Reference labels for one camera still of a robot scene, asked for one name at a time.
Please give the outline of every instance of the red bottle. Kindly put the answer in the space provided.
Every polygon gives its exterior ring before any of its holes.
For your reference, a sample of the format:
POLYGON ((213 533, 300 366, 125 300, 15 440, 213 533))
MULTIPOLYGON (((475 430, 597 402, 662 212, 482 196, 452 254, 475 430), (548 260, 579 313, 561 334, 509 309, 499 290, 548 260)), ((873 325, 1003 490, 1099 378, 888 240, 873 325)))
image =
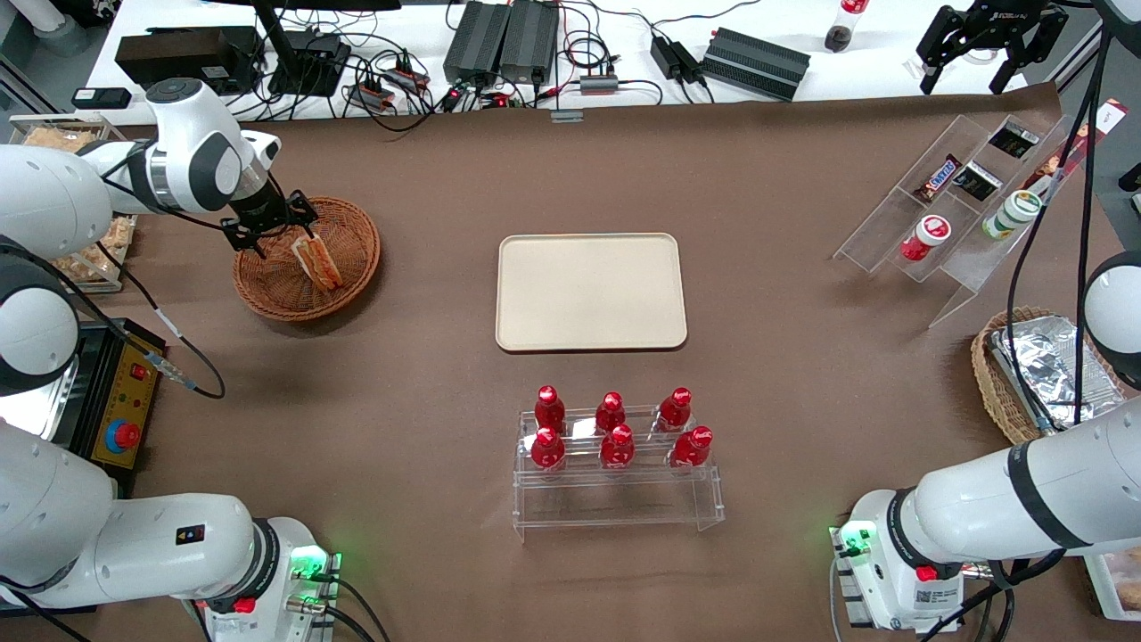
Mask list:
POLYGON ((634 458, 634 433, 625 424, 618 424, 610 434, 602 438, 602 449, 598 454, 602 468, 617 471, 630 466, 634 458))
POLYGON ((689 423, 689 403, 694 396, 688 389, 673 391, 665 401, 657 407, 657 420, 654 421, 654 432, 679 433, 689 423))
POLYGON ((626 409, 622 406, 622 396, 608 392, 594 412, 594 434, 610 434, 617 425, 626 423, 626 409))
POLYGON ((710 457, 710 446, 713 444, 713 431, 705 426, 697 426, 688 433, 681 433, 673 450, 665 457, 665 462, 674 468, 701 466, 710 457))
POLYGON ((550 426, 543 426, 535 433, 535 442, 531 445, 531 458, 544 471, 561 471, 566 465, 567 447, 563 438, 550 426))
POLYGON ((550 426, 560 436, 567 434, 567 407, 559 399, 559 393, 552 387, 539 389, 539 401, 535 403, 535 423, 550 426))

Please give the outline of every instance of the brown tablecloth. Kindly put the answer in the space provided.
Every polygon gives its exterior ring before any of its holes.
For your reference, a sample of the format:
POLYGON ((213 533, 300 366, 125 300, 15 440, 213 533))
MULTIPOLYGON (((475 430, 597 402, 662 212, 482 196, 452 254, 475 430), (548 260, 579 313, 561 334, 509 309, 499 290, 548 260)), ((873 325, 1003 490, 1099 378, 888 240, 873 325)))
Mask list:
MULTIPOLYGON (((229 395, 160 387, 137 495, 233 494, 257 515, 302 520, 345 553, 345 577, 394 642, 831 640, 826 529, 837 514, 869 490, 1008 446, 981 408, 968 346, 1001 307, 1011 265, 928 332, 953 283, 917 284, 890 266, 869 278, 830 257, 956 114, 996 125, 1008 111, 1047 120, 1059 106, 1037 87, 598 109, 581 124, 502 109, 435 116, 398 140, 364 120, 257 125, 283 139, 274 170, 286 189, 345 197, 375 218, 382 274, 326 323, 272 324, 235 294, 221 234, 144 218, 129 265, 229 395), (678 238, 686 346, 496 347, 504 236, 629 230, 678 238), (701 535, 631 527, 520 545, 515 426, 543 384, 572 407, 608 390, 655 404, 691 388, 717 432, 727 521, 701 535)), ((1022 302, 1073 310, 1079 184, 1050 211, 1022 302)), ((1119 250, 1100 212, 1094 222, 1091 265, 1119 250)), ((159 327, 133 287, 102 302, 159 327)), ((188 351, 171 356, 209 385, 188 351)), ((1135 640, 1135 627, 1093 615, 1084 572, 1067 562, 1020 587, 1010 640, 1135 640)), ((67 620, 99 642, 199 640, 172 600, 67 620)), ((62 640, 33 619, 0 621, 0 639, 62 640)))

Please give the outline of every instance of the bottle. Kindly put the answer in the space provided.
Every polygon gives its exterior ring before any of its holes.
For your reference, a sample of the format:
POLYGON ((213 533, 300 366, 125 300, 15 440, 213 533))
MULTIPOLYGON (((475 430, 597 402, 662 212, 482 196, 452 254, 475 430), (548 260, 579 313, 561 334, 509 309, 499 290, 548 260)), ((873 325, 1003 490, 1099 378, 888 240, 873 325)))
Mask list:
POLYGON ((621 471, 630 466, 634 458, 634 433, 630 426, 618 424, 602 438, 602 448, 598 453, 602 468, 608 471, 621 471))
POLYGON ((531 460, 544 471, 556 472, 566 468, 567 447, 563 438, 550 426, 542 426, 531 445, 531 460))
POLYGON ((602 404, 594 412, 594 434, 610 434, 615 426, 625 423, 626 409, 622 406, 622 396, 616 392, 606 393, 602 404))
POLYGON ((824 38, 824 47, 830 51, 840 52, 848 48, 852 41, 852 30, 856 23, 867 9, 871 0, 840 0, 840 10, 836 11, 836 19, 828 30, 828 35, 824 38))
POLYGON ((670 454, 665 456, 665 463, 673 469, 701 466, 709 460, 712 444, 713 431, 697 426, 678 437, 670 454))
POLYGON ((559 393, 552 387, 539 389, 539 401, 535 401, 535 423, 550 426, 560 436, 567 434, 567 407, 559 399, 559 393))
POLYGON ((689 423, 689 403, 693 395, 689 389, 677 389, 657 407, 657 418, 654 420, 654 432, 680 433, 689 423))
POLYGON ((911 236, 899 243, 899 253, 907 260, 923 260, 931 247, 942 244, 950 237, 950 222, 941 216, 929 213, 924 216, 911 236))

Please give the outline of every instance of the emergency stop button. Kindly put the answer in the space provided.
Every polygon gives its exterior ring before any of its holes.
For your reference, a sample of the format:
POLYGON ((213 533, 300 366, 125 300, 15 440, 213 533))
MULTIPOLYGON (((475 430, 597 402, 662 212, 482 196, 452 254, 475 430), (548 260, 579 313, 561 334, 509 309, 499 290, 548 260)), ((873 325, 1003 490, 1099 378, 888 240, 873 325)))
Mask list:
POLYGON ((107 450, 115 455, 122 455, 139 445, 143 439, 143 431, 138 424, 132 424, 126 420, 115 420, 107 426, 107 434, 104 444, 107 450))

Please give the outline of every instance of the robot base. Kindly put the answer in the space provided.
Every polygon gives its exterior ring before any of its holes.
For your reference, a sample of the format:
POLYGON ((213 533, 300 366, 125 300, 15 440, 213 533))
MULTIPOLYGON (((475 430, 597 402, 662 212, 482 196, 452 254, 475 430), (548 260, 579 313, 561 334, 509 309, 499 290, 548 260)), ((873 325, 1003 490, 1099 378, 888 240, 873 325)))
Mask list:
MULTIPOLYGON (((963 576, 920 582, 915 570, 896 552, 888 535, 888 507, 892 490, 874 490, 856 503, 851 518, 840 529, 845 546, 864 548, 848 559, 872 621, 877 628, 913 628, 923 634, 939 618, 949 617, 963 601, 963 576)), ((958 628, 949 623, 944 632, 958 628)))
POLYGON ((217 613, 205 609, 207 631, 213 642, 319 642, 329 629, 324 618, 285 610, 290 596, 323 598, 324 585, 296 577, 302 571, 332 572, 334 556, 326 553, 301 522, 272 518, 281 550, 277 571, 250 613, 217 613))

